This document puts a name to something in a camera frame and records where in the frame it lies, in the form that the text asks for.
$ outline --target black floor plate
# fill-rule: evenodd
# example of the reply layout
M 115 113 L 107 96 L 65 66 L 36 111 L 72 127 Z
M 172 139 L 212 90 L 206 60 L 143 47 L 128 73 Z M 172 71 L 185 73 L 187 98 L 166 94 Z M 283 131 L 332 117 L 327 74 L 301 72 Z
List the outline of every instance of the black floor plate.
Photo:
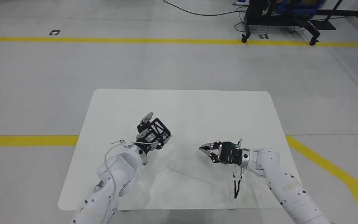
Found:
M 60 34 L 60 30 L 52 30 L 51 32 L 50 32 L 50 36 L 57 36 L 57 35 L 59 35 Z
M 267 36 L 267 34 L 259 34 L 258 35 L 260 37 L 261 40 L 268 40 L 269 36 Z

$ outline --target cable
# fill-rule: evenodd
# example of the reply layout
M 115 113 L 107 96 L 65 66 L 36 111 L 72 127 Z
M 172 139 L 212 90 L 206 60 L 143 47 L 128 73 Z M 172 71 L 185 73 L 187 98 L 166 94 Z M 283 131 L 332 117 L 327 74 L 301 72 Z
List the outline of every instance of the cable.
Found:
M 341 17 L 336 17 L 336 18 L 329 18 L 329 20 L 335 20 L 337 18 L 347 18 L 348 16 L 341 16 Z M 325 20 L 326 18 L 320 18 L 319 20 L 310 20 L 310 21 L 322 21 Z
M 302 34 L 304 34 L 305 31 L 306 31 L 306 28 L 303 28 L 303 29 L 300 30 L 300 31 L 296 31 L 296 28 L 293 26 L 293 30 L 288 30 L 287 32 L 288 32 L 289 34 L 302 35 Z
M 197 16 L 222 16 L 222 15 L 227 15 L 227 14 L 231 14 L 231 13 L 236 13 L 236 12 L 240 12 L 237 11 L 237 9 L 242 8 L 242 7 L 248 7 L 248 6 L 241 6 L 239 8 L 237 8 L 235 11 L 231 11 L 231 12 L 224 12 L 224 13 L 219 13 L 219 14 L 200 14 L 200 13 L 195 13 L 195 12 L 190 12 L 188 10 L 184 10 L 183 8 L 180 8 L 179 6 L 176 6 L 175 4 L 171 4 L 170 2 L 167 2 L 166 0 L 163 0 L 163 2 L 170 4 L 171 6 L 174 6 L 178 9 L 180 9 L 181 11 L 193 14 L 193 15 L 197 15 Z
M 237 165 L 236 164 L 235 164 L 235 170 L 233 173 L 233 178 L 234 178 L 234 199 L 237 199 L 237 196 L 240 191 L 240 182 L 242 180 L 242 176 L 240 177 L 240 179 L 238 180 L 238 183 L 236 184 L 236 175 L 235 174 L 237 174 Z
M 241 22 L 239 22 L 238 24 L 235 24 L 235 25 L 234 25 L 234 28 L 235 28 L 235 30 L 238 31 L 238 32 L 245 32 L 245 31 L 238 30 L 238 29 L 236 28 L 236 26 L 244 23 L 243 19 L 241 18 L 240 13 L 242 13 L 242 12 L 243 12 L 243 13 L 246 13 L 246 12 L 244 12 L 244 11 L 238 11 L 238 12 L 239 12 L 239 18 L 240 18 Z
M 114 185 L 114 190 L 113 190 L 113 197 L 115 197 L 116 195 L 116 190 L 117 190 L 117 186 L 116 186 L 116 182 L 114 181 L 114 178 L 113 178 L 113 175 L 112 175 L 112 172 L 110 171 L 110 169 L 108 168 L 107 166 L 107 155 L 108 153 L 113 150 L 114 148 L 118 147 L 118 146 L 131 146 L 132 144 L 135 144 L 135 143 L 140 143 L 140 144 L 155 144 L 157 142 L 152 142 L 152 143 L 147 143 L 147 142 L 123 142 L 123 143 L 120 143 L 120 144 L 117 144 L 115 146 L 113 146 L 112 148 L 110 148 L 106 154 L 105 154 L 105 167 L 106 167 L 106 171 L 108 170 L 108 173 L 110 174 L 111 178 L 112 178 L 112 182 L 113 182 L 113 185 Z M 126 183 L 123 188 L 125 188 L 127 186 L 127 184 L 129 184 L 129 182 L 131 182 L 133 176 L 131 177 L 131 179 L 128 181 L 128 183 Z

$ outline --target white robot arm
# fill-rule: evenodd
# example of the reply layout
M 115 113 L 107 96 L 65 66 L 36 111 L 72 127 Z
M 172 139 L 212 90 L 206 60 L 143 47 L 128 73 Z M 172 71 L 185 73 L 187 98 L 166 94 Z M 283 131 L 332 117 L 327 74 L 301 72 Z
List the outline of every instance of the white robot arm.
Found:
M 244 170 L 266 178 L 267 186 L 294 223 L 331 224 L 294 175 L 280 167 L 278 153 L 269 148 L 249 150 L 240 146 L 241 140 L 238 144 L 216 141 L 204 144 L 199 149 L 214 163 L 239 165 L 241 179 Z M 254 152 L 257 152 L 256 164 L 252 161 Z
M 170 131 L 155 118 L 150 122 L 153 113 L 149 113 L 137 126 L 139 134 L 136 142 L 116 143 L 107 154 L 117 146 L 125 146 L 126 150 L 106 159 L 98 168 L 99 184 L 93 192 L 83 200 L 83 205 L 75 212 L 72 224 L 108 224 L 118 207 L 118 196 L 125 195 L 138 179 L 140 168 L 147 164 L 148 152 L 160 150 L 171 138 Z

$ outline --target black wire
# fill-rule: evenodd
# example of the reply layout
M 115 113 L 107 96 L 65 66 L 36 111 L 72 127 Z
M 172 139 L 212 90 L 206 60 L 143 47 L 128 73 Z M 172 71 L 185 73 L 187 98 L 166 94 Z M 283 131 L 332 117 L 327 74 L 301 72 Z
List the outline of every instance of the black wire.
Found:
M 235 25 L 234 25 L 235 30 L 237 30 L 238 32 L 245 32 L 245 31 L 238 30 L 238 29 L 236 28 L 236 26 L 239 25 L 239 24 L 243 24 L 243 22 L 239 22 L 238 24 L 235 24 Z
M 231 14 L 231 13 L 237 13 L 237 12 L 242 12 L 242 11 L 237 11 L 237 9 L 242 8 L 242 7 L 247 7 L 247 6 L 242 6 L 237 8 L 235 11 L 231 11 L 231 12 L 224 12 L 224 13 L 219 13 L 219 14 L 200 14 L 200 13 L 195 13 L 195 12 L 190 12 L 188 10 L 184 10 L 183 8 L 180 8 L 179 6 L 176 6 L 175 4 L 171 4 L 170 2 L 167 2 L 166 0 L 163 0 L 163 2 L 170 4 L 171 6 L 174 6 L 184 12 L 193 14 L 193 15 L 197 15 L 197 16 L 222 16 L 222 15 L 227 15 L 227 14 Z
M 335 20 L 337 18 L 347 18 L 348 16 L 341 16 L 341 17 L 336 17 L 336 18 L 329 18 L 329 20 Z M 321 18 L 319 20 L 310 20 L 310 21 L 322 21 L 322 20 L 325 20 L 325 18 Z
M 241 15 L 240 15 L 241 12 L 246 13 L 245 11 L 239 11 L 239 18 L 240 18 L 241 22 L 239 22 L 238 24 L 235 24 L 235 25 L 234 25 L 234 28 L 235 28 L 235 30 L 238 31 L 238 32 L 245 32 L 245 31 L 238 30 L 238 29 L 236 28 L 237 25 L 240 25 L 240 24 L 243 24 L 243 23 L 244 23 L 244 21 L 243 21 L 242 18 L 241 18 Z
M 241 180 L 242 180 L 242 177 L 238 181 L 237 185 L 236 185 L 236 180 L 234 180 L 234 198 L 235 199 L 237 199 L 237 196 L 239 195 Z

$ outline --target white cable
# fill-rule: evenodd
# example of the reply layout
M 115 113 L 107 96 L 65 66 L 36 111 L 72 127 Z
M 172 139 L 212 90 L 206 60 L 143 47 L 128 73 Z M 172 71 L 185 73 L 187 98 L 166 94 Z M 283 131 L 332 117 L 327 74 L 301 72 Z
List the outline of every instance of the white cable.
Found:
M 113 186 L 114 186 L 113 198 L 116 196 L 115 194 L 116 194 L 117 186 L 116 186 L 116 182 L 114 181 L 112 172 L 110 171 L 110 169 L 109 169 L 108 166 L 107 166 L 107 155 L 108 155 L 108 153 L 109 153 L 111 150 L 113 150 L 114 148 L 116 148 L 116 147 L 118 147 L 118 146 L 131 146 L 132 144 L 135 144 L 135 143 L 140 143 L 140 144 L 155 144 L 155 143 L 158 143 L 158 142 L 152 142 L 152 143 L 148 143 L 148 142 L 124 142 L 124 143 L 120 143 L 120 144 L 117 144 L 117 145 L 113 146 L 113 147 L 110 148 L 110 149 L 107 151 L 107 153 L 105 154 L 105 167 L 106 167 L 106 171 L 108 170 L 108 172 L 109 172 L 109 174 L 110 174 L 110 176 L 111 176 L 111 178 L 112 178 L 112 182 L 113 182 Z M 124 185 L 123 188 L 125 188 L 125 187 L 127 186 L 127 184 L 129 184 L 129 182 L 132 180 L 132 178 L 128 181 L 128 183 L 126 183 L 126 184 Z

